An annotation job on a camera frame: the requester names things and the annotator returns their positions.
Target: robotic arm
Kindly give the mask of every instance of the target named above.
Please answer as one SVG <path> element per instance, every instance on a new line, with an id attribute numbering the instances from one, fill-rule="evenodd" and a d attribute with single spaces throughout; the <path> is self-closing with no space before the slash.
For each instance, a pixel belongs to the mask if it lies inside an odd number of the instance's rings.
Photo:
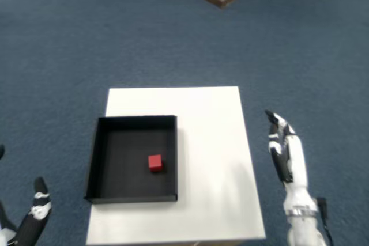
<path id="1" fill-rule="evenodd" d="M 0 145 L 0 158 L 5 148 Z M 34 246 L 39 239 L 51 212 L 51 202 L 44 180 L 35 180 L 35 196 L 29 213 L 21 225 L 16 226 L 7 218 L 0 202 L 0 246 Z"/>
<path id="2" fill-rule="evenodd" d="M 317 229 L 317 203 L 307 191 L 307 172 L 301 141 L 281 116 L 270 111 L 266 111 L 266 114 L 272 124 L 269 131 L 269 152 L 287 193 L 283 208 L 291 224 L 288 244 L 326 246 Z"/>

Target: white robotic hand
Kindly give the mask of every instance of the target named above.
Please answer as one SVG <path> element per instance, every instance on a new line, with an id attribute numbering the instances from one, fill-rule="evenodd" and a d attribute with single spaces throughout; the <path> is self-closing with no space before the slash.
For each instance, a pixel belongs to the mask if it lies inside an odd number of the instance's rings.
<path id="1" fill-rule="evenodd" d="M 269 131 L 269 152 L 287 192 L 283 207 L 291 224 L 288 244 L 326 246 L 317 229 L 317 204 L 307 191 L 307 172 L 301 141 L 281 116 L 270 111 L 266 111 L 266 114 L 272 124 Z"/>
<path id="2" fill-rule="evenodd" d="M 5 148 L 0 145 L 0 159 Z M 42 177 L 34 183 L 35 196 L 32 207 L 17 228 L 6 216 L 0 202 L 0 246 L 34 246 L 44 230 L 51 213 L 51 201 Z"/>

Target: blue carpet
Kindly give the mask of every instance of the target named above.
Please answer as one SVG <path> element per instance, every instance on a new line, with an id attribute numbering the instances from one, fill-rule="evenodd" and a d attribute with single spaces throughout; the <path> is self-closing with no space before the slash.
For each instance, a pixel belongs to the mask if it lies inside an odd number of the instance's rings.
<path id="1" fill-rule="evenodd" d="M 336 245 L 369 245 L 368 42 L 368 0 L 0 0 L 0 198 L 19 224 L 44 176 L 38 245 L 84 245 L 108 88 L 237 85 L 268 237 L 246 245 L 286 245 L 265 108 L 300 134 Z"/>

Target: white tabletop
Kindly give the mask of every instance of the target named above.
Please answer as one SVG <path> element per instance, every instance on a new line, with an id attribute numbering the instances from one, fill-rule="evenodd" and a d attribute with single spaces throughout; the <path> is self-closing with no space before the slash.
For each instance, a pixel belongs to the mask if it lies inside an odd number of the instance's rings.
<path id="1" fill-rule="evenodd" d="M 110 89 L 132 115 L 178 117 L 178 201 L 92 205 L 88 245 L 265 237 L 238 87 Z"/>

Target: robot finger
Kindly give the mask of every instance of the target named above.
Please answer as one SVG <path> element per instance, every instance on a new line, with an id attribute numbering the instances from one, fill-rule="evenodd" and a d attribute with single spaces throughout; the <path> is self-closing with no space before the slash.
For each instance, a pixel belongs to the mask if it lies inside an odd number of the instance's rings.
<path id="1" fill-rule="evenodd" d="M 24 217 L 15 237 L 18 246 L 34 246 L 50 216 L 50 195 L 41 177 L 35 180 L 35 192 L 31 210 Z"/>
<path id="2" fill-rule="evenodd" d="M 279 179 L 284 183 L 290 183 L 292 182 L 292 175 L 288 169 L 289 154 L 280 144 L 280 141 L 282 141 L 280 134 L 283 135 L 282 130 L 287 126 L 287 123 L 283 119 L 282 128 L 280 125 L 281 117 L 276 117 L 276 114 L 270 111 L 265 112 L 272 124 L 269 130 L 269 153 L 272 156 Z"/>
<path id="3" fill-rule="evenodd" d="M 14 237 L 17 233 L 17 227 L 8 219 L 5 213 L 5 209 L 0 202 L 0 245 L 10 245 L 14 241 Z"/>
<path id="4" fill-rule="evenodd" d="M 286 137 L 287 135 L 296 135 L 295 130 L 292 128 L 290 124 L 287 123 L 287 125 L 283 128 L 283 136 Z"/>

